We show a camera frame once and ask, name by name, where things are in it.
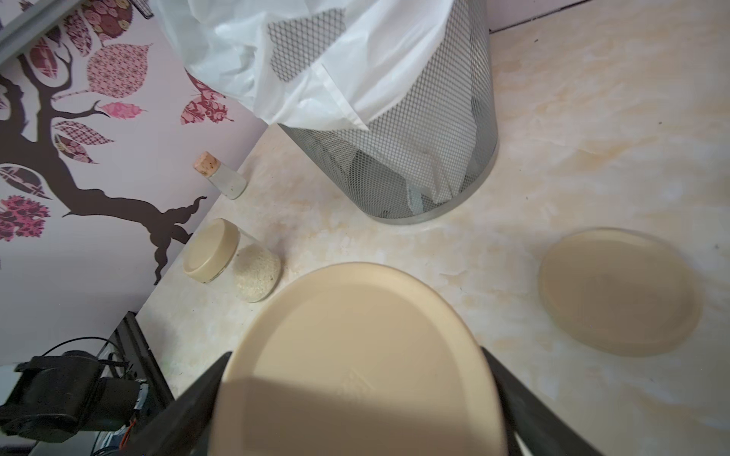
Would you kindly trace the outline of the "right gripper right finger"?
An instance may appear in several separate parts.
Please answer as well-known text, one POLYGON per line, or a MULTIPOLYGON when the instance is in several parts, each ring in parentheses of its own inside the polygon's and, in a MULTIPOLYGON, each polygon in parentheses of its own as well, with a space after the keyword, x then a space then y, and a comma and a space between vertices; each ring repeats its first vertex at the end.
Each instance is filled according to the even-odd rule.
POLYGON ((486 348, 502 406, 509 455, 601 455, 537 398, 486 348))

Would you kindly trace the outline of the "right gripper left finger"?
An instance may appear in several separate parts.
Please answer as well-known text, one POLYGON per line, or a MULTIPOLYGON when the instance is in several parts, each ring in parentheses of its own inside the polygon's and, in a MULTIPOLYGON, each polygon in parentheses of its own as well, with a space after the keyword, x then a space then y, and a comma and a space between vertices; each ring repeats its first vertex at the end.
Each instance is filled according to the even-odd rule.
POLYGON ((224 353, 177 400, 122 449, 123 455, 190 455, 210 424, 222 376, 224 353))

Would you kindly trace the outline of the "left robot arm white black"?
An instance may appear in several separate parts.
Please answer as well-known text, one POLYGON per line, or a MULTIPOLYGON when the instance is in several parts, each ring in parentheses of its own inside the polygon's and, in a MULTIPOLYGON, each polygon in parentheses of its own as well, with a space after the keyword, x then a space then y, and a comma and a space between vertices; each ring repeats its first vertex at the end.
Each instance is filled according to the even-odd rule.
POLYGON ((62 342, 43 355, 18 364, 19 375, 1 405, 1 432, 59 444, 83 431, 119 431, 132 424, 148 396, 146 380, 136 376, 118 344, 104 343, 100 353, 56 350, 87 338, 62 342))

